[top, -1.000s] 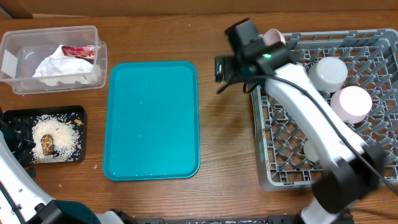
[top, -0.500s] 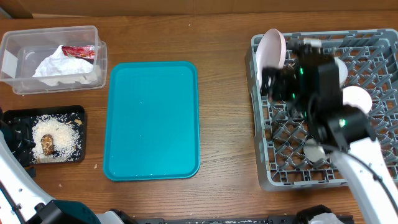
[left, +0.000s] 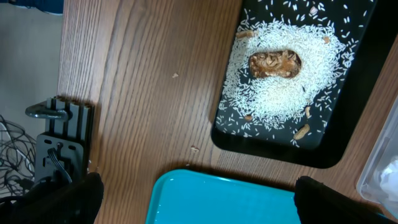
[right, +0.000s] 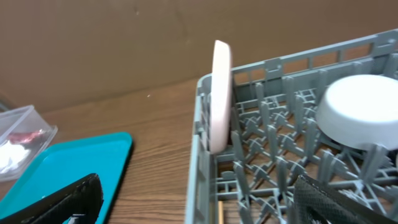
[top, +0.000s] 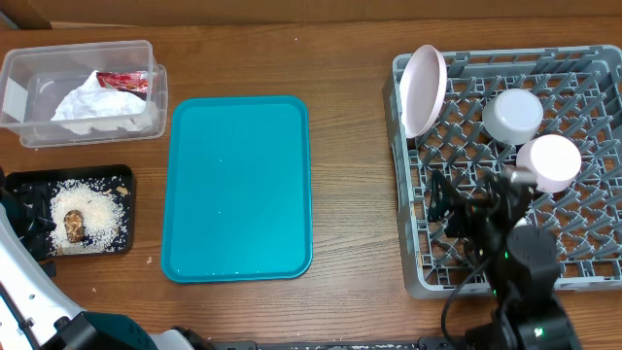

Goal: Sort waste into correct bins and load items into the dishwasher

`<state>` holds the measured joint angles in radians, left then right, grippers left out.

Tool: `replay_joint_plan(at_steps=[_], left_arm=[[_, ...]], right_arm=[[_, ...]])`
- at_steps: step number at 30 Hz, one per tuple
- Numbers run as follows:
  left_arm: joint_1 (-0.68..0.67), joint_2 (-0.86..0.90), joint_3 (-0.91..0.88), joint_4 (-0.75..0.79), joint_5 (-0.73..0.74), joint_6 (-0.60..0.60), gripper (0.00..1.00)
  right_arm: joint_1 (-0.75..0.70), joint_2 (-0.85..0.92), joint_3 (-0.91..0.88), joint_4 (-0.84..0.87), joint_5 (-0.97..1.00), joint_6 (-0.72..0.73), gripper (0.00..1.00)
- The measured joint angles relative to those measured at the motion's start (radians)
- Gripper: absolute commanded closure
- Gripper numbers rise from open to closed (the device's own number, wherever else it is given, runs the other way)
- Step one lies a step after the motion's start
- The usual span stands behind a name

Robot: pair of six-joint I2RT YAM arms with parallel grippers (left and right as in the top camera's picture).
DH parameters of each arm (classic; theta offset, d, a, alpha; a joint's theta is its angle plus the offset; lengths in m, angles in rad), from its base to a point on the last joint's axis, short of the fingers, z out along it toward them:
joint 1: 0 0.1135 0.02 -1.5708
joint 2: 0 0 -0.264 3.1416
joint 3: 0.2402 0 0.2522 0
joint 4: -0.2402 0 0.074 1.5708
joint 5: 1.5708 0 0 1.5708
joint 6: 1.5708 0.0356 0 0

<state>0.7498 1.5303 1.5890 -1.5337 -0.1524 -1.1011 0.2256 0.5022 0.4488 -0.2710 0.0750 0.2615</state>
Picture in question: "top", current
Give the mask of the grey bowl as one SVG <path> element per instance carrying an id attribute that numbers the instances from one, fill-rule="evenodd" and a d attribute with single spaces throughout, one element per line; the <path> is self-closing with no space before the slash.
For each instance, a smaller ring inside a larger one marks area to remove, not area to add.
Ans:
<path id="1" fill-rule="evenodd" d="M 522 145 L 534 138 L 543 119 L 539 99 L 526 89 L 506 90 L 489 101 L 482 112 L 487 133 L 508 145 Z"/>

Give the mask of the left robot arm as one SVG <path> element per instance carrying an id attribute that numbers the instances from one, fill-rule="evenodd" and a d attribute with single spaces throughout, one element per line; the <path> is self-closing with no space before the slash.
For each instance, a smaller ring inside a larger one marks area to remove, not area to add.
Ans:
<path id="1" fill-rule="evenodd" d="M 184 328 L 149 334 L 120 314 L 87 312 L 63 294 L 17 237 L 25 218 L 12 194 L 1 191 L 1 347 L 32 349 L 211 349 Z"/>

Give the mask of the red snack wrapper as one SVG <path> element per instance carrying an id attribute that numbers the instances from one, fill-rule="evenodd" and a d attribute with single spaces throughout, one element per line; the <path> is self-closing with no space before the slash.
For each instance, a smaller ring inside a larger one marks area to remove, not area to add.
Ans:
<path id="1" fill-rule="evenodd" d="M 113 88 L 126 92 L 147 93 L 149 89 L 148 73 L 135 72 L 98 72 L 96 79 L 103 88 Z"/>

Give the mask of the large white plate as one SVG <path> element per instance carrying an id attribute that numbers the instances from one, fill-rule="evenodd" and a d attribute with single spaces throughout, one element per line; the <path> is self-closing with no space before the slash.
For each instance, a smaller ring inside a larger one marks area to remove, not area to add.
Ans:
<path id="1" fill-rule="evenodd" d="M 407 138 L 422 136 L 434 125 L 446 86 L 444 57 L 431 45 L 420 47 L 409 58 L 399 83 L 401 121 Z"/>

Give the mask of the brown food piece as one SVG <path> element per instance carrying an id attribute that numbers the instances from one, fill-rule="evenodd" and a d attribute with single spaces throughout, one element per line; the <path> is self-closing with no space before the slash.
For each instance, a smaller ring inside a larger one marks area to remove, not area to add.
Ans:
<path id="1" fill-rule="evenodd" d="M 67 239 L 70 243 L 77 243 L 85 236 L 84 216 L 79 210 L 70 210 L 66 213 L 64 220 Z"/>

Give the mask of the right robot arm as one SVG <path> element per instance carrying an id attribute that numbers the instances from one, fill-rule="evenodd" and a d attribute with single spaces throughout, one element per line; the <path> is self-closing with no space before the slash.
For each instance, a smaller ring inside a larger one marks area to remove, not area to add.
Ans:
<path id="1" fill-rule="evenodd" d="M 429 222 L 444 221 L 449 238 L 464 240 L 474 266 L 497 303 L 490 323 L 444 336 L 451 349 L 578 349 L 581 344 L 555 294 L 561 274 L 554 234 L 524 225 L 536 176 L 507 167 L 483 178 L 485 196 L 468 198 L 439 171 L 431 176 Z"/>

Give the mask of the rice food waste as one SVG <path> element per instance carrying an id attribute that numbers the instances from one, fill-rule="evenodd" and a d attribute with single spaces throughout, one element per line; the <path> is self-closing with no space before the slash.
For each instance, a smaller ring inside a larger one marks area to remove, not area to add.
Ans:
<path id="1" fill-rule="evenodd" d="M 128 200 L 125 187 L 114 180 L 71 179 L 52 187 L 50 209 L 56 229 L 50 234 L 52 256 L 78 256 L 119 253 L 128 247 Z M 70 243 L 64 217 L 70 210 L 84 216 L 85 236 Z"/>

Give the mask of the white napkin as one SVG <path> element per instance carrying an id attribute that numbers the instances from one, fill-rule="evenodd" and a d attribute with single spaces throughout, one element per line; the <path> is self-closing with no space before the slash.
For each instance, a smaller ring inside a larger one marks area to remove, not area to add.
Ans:
<path id="1" fill-rule="evenodd" d="M 103 87 L 101 78 L 101 72 L 92 71 L 81 86 L 61 100 L 51 121 L 62 122 L 63 127 L 78 135 L 119 128 L 138 132 L 153 126 L 145 99 L 134 91 Z"/>

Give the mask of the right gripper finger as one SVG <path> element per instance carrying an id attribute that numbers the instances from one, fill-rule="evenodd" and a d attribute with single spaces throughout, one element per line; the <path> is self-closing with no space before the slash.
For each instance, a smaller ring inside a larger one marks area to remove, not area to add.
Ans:
<path id="1" fill-rule="evenodd" d="M 438 170 L 431 175 L 431 197 L 428 221 L 438 222 L 446 218 L 462 204 L 460 193 L 451 182 Z"/>
<path id="2" fill-rule="evenodd" d="M 502 198 L 507 194 L 508 182 L 503 175 L 487 171 L 483 183 L 489 198 Z"/>

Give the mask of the small white plate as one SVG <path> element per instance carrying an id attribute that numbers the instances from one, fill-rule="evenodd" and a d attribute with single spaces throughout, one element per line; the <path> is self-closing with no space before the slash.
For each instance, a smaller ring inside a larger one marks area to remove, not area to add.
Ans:
<path id="1" fill-rule="evenodd" d="M 576 178 L 581 169 L 581 154 L 570 139 L 547 134 L 524 144 L 518 151 L 516 165 L 536 175 L 540 192 L 558 193 Z"/>

